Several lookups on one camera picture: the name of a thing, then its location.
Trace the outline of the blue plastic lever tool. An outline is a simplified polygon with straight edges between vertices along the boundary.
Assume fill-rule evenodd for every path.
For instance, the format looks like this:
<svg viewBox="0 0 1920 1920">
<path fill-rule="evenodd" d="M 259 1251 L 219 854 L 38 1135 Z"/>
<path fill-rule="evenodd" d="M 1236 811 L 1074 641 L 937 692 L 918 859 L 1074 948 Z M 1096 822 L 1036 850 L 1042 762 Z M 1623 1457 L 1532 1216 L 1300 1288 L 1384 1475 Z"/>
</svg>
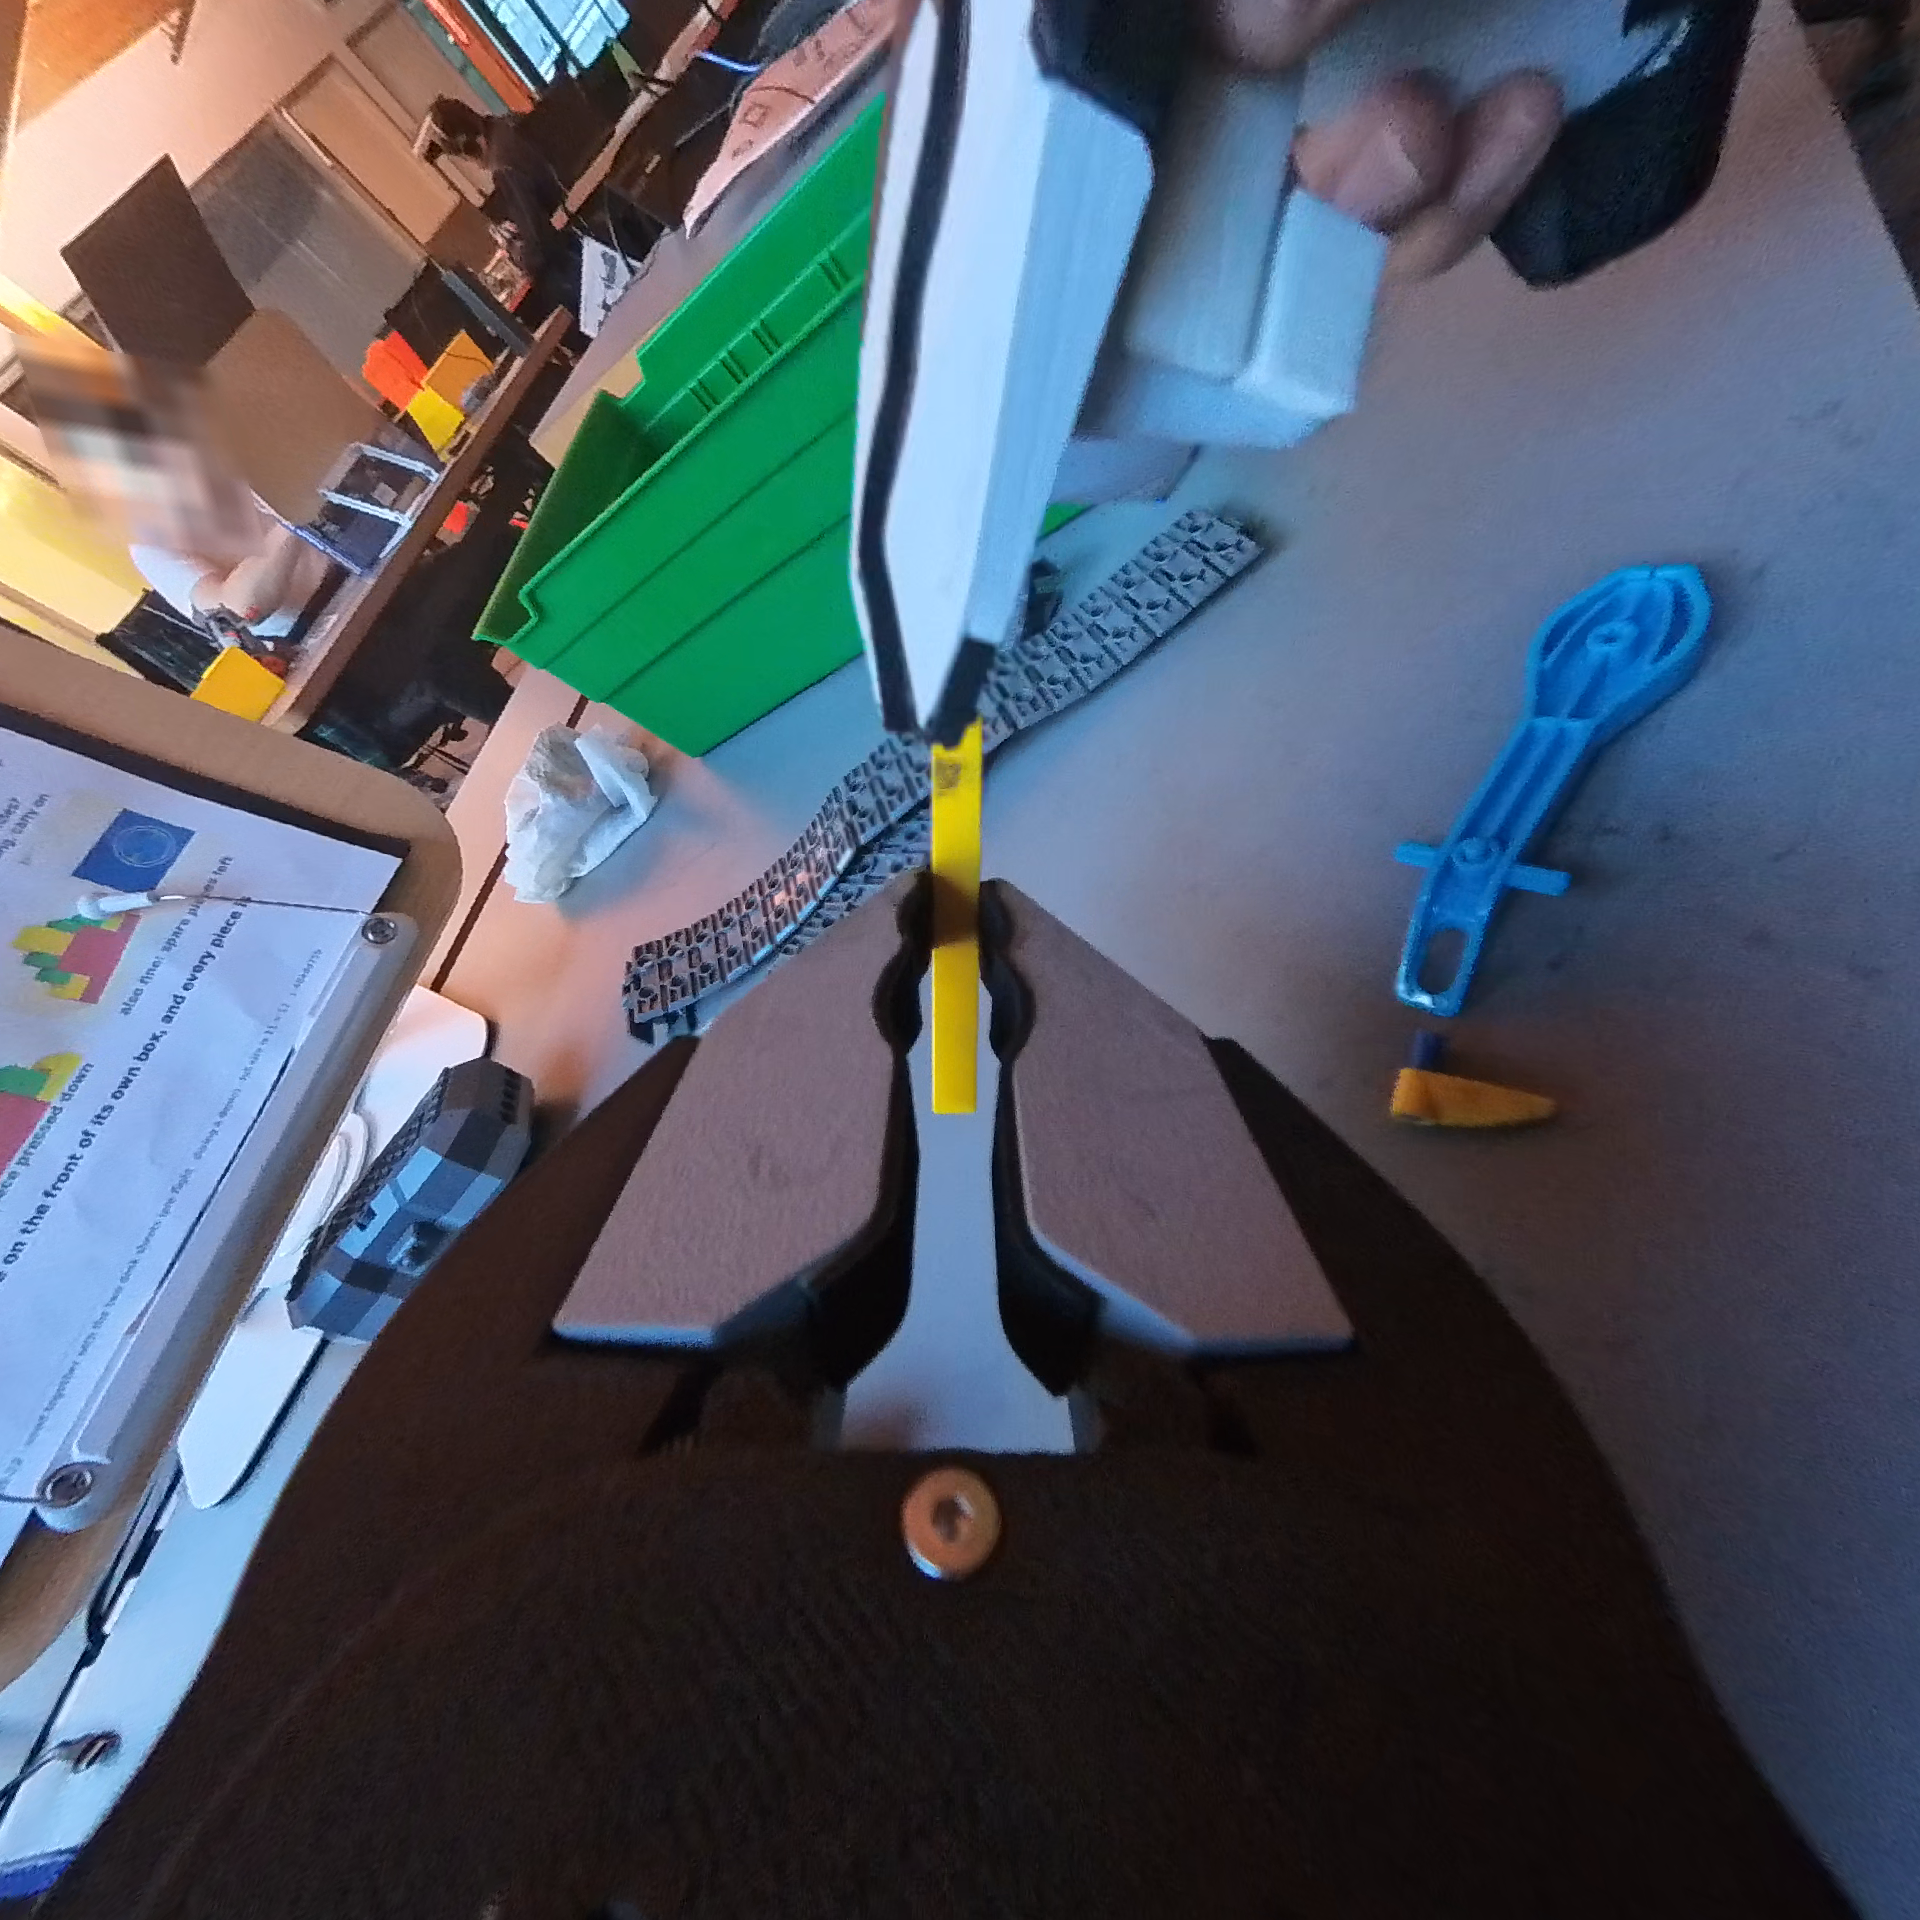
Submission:
<svg viewBox="0 0 1920 1920">
<path fill-rule="evenodd" d="M 1620 567 L 1561 604 L 1528 648 L 1520 721 L 1448 835 L 1394 848 L 1425 882 L 1409 915 L 1394 993 L 1456 1017 L 1512 894 L 1563 897 L 1566 872 L 1529 854 L 1599 754 L 1694 679 L 1712 593 L 1694 564 Z"/>
</svg>

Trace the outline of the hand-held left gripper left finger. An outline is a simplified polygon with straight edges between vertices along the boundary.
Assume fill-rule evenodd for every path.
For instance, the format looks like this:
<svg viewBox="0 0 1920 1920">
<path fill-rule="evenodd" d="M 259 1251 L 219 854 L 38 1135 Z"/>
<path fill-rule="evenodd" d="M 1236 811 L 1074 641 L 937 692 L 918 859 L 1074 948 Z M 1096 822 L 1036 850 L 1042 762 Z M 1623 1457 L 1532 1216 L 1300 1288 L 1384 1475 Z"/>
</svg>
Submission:
<svg viewBox="0 0 1920 1920">
<path fill-rule="evenodd" d="M 555 1335 L 848 1385 L 906 1316 L 919 1031 L 907 872 L 695 1042 Z"/>
</svg>

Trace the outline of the white flat pad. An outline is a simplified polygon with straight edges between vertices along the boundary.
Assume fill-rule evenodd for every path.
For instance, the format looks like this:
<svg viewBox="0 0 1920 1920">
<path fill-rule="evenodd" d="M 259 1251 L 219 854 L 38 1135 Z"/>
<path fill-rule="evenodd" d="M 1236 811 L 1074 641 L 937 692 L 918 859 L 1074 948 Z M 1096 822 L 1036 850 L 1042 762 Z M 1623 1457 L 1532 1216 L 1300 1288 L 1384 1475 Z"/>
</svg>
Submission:
<svg viewBox="0 0 1920 1920">
<path fill-rule="evenodd" d="M 297 1272 L 315 1233 L 442 1072 L 488 1050 L 490 1024 L 480 1015 L 424 988 L 409 993 L 185 1415 L 177 1464 L 191 1506 L 222 1504 L 248 1482 L 324 1348 L 322 1332 L 300 1328 L 290 1316 Z"/>
</svg>

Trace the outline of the pink paper sheet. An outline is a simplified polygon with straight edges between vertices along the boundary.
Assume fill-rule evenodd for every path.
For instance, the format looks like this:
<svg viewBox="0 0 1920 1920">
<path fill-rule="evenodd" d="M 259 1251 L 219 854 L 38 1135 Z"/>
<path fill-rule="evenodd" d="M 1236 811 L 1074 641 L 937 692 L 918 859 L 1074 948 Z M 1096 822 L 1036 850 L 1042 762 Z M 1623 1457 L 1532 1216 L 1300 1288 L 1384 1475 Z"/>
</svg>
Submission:
<svg viewBox="0 0 1920 1920">
<path fill-rule="evenodd" d="M 802 182 L 881 97 L 894 33 L 892 7 L 851 6 L 751 81 L 688 195 L 687 238 L 746 232 Z"/>
</svg>

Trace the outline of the wooden table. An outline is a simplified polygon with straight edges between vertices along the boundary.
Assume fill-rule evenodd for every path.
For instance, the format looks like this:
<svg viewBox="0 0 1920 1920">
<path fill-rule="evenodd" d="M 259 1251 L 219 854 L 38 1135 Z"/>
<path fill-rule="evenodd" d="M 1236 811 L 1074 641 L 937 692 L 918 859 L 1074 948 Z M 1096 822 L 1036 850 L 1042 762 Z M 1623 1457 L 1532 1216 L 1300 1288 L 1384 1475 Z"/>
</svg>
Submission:
<svg viewBox="0 0 1920 1920">
<path fill-rule="evenodd" d="M 571 313 L 559 306 L 532 335 L 526 353 L 502 362 L 495 390 L 454 441 L 448 462 L 422 495 L 399 539 L 369 574 L 350 576 L 322 606 L 262 721 L 264 728 L 295 734 L 322 708 L 342 674 L 369 646 L 399 587 L 438 543 L 443 522 L 488 467 L 502 439 L 518 426 L 518 412 L 539 375 L 563 355 L 569 328 Z"/>
</svg>

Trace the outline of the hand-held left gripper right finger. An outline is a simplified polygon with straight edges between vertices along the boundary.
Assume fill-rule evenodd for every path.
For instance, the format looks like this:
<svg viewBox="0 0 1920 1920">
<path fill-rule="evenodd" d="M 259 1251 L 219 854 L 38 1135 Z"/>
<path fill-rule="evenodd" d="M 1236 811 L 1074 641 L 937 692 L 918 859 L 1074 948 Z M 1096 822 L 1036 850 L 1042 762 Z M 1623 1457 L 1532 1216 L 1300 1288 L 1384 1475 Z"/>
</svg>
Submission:
<svg viewBox="0 0 1920 1920">
<path fill-rule="evenodd" d="M 980 897 L 1000 1319 L 1047 1392 L 1108 1347 L 1342 1354 L 1354 1321 L 1209 1039 L 1008 880 Z"/>
</svg>

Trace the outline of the grey desk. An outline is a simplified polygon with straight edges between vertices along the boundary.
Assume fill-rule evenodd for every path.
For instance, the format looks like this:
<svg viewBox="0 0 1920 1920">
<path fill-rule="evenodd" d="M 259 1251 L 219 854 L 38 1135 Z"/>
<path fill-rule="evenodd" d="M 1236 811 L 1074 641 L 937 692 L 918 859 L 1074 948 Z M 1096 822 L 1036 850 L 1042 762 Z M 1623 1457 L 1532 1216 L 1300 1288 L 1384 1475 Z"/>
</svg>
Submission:
<svg viewBox="0 0 1920 1920">
<path fill-rule="evenodd" d="M 1015 850 L 1233 1017 L 1358 1356 L 1153 1361 L 912 1572 L 930 1457 L 646 1448 L 688 1368 L 535 1332 L 642 1067 L 335 1401 L 39 1916 L 1915 1916 L 1915 345 L 1816 100 L 1766 33 L 1703 238 L 1415 297 L 1292 460 L 1303 560 L 1184 641 L 1167 848 Z M 1707 567 L 1703 687 L 1495 980 L 1570 1140 L 1392 1145 L 1360 833 L 1487 744 L 1495 626 L 1642 551 Z"/>
</svg>

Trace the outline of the crumpled white tissue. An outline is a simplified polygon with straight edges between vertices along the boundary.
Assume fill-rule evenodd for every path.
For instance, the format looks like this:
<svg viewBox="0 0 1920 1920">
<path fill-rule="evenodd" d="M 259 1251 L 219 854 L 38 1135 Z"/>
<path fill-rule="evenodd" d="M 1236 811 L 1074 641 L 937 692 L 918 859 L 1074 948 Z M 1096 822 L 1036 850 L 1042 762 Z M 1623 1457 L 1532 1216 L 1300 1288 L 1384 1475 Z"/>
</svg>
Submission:
<svg viewBox="0 0 1920 1920">
<path fill-rule="evenodd" d="M 652 763 L 620 729 L 546 728 L 504 809 L 504 880 L 522 903 L 551 905 L 649 822 Z"/>
</svg>

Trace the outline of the printed instruction sheet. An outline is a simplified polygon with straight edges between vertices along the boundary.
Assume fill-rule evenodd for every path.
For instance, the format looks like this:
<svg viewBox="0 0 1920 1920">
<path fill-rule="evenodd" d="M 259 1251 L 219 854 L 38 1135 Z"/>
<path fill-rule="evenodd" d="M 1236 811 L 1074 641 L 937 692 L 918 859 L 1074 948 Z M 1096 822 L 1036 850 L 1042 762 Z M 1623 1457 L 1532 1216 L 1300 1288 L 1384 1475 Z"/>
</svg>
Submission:
<svg viewBox="0 0 1920 1920">
<path fill-rule="evenodd" d="M 8 1551 L 402 855 L 4 712 Z"/>
</svg>

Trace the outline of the grey faceted toy block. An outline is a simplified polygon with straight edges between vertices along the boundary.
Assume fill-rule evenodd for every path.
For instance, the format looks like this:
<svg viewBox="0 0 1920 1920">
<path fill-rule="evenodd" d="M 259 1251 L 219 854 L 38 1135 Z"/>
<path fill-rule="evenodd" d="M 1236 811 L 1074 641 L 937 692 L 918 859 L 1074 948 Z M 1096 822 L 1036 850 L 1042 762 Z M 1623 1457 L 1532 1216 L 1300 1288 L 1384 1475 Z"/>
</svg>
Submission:
<svg viewBox="0 0 1920 1920">
<path fill-rule="evenodd" d="M 295 1328 L 369 1345 L 532 1151 L 532 1082 L 495 1059 L 446 1067 L 324 1215 L 288 1291 Z"/>
</svg>

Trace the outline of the yellow plastic piece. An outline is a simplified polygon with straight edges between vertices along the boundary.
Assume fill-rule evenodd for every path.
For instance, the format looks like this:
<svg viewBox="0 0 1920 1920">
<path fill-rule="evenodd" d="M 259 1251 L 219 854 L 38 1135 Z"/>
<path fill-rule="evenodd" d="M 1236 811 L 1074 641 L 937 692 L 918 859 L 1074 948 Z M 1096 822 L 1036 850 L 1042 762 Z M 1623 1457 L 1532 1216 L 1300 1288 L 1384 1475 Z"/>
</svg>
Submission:
<svg viewBox="0 0 1920 1920">
<path fill-rule="evenodd" d="M 977 1111 L 984 722 L 929 759 L 930 1111 Z"/>
</svg>

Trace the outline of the instruction sheet stand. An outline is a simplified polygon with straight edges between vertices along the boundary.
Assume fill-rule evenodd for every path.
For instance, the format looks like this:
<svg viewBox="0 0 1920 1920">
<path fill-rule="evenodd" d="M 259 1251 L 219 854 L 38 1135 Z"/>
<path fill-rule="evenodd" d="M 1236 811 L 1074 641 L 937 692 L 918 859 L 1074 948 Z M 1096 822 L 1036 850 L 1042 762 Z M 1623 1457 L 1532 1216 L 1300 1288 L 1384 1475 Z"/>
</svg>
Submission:
<svg viewBox="0 0 1920 1920">
<path fill-rule="evenodd" d="M 105 1520 L 175 1446 L 297 1202 L 395 1023 L 430 932 L 369 915 L 300 1044 L 159 1291 L 108 1363 L 28 1514 L 57 1535 Z"/>
</svg>

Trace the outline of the grey studded track strip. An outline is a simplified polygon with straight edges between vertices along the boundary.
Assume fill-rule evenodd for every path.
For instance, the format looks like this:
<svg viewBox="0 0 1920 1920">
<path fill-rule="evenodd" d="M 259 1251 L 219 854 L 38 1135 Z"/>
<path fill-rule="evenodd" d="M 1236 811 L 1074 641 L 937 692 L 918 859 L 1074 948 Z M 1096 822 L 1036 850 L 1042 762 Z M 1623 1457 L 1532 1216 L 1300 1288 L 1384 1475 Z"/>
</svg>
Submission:
<svg viewBox="0 0 1920 1920">
<path fill-rule="evenodd" d="M 639 1042 L 694 1034 L 721 998 L 800 953 L 929 865 L 930 756 L 887 737 L 828 793 L 804 833 L 713 913 L 639 944 L 623 1010 Z"/>
<path fill-rule="evenodd" d="M 980 756 L 1112 687 L 1130 665 L 1174 636 L 1209 600 L 1265 558 L 1241 522 L 1190 512 L 1115 567 L 1072 609 L 1008 650 L 980 704 Z M 817 878 L 811 918 L 830 926 L 873 898 L 889 880 L 929 865 L 929 747 L 887 737 L 823 803 L 809 855 Z"/>
</svg>

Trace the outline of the wooden display board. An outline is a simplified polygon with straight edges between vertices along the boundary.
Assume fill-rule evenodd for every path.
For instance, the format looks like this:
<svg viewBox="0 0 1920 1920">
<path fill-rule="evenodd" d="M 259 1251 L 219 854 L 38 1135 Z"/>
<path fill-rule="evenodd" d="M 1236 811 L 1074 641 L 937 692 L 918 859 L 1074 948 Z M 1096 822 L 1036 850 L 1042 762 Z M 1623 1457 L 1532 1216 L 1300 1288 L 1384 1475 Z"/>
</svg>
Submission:
<svg viewBox="0 0 1920 1920">
<path fill-rule="evenodd" d="M 32 639 L 4 639 L 4 712 L 75 729 L 90 744 L 152 756 L 172 774 L 234 785 L 337 825 L 395 836 L 404 841 L 404 855 L 376 913 L 394 907 L 418 919 L 430 944 L 448 923 L 465 875 L 456 833 L 433 800 L 395 776 Z M 161 1464 L 145 1484 L 111 1504 L 103 1523 L 57 1535 L 28 1516 L 25 1532 L 11 1551 L 4 1547 L 4 1686 L 28 1674 L 80 1611 Z"/>
</svg>

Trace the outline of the clear acrylic stand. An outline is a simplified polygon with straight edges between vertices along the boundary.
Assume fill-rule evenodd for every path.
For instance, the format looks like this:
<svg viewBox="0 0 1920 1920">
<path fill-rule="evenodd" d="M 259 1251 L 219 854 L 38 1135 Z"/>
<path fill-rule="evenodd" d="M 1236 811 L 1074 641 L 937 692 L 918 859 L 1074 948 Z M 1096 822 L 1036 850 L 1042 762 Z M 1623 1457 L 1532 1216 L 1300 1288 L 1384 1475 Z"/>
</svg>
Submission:
<svg viewBox="0 0 1920 1920">
<path fill-rule="evenodd" d="M 443 467 L 415 448 L 354 441 L 322 474 L 319 506 L 290 534 L 353 579 L 377 571 L 416 523 Z"/>
</svg>

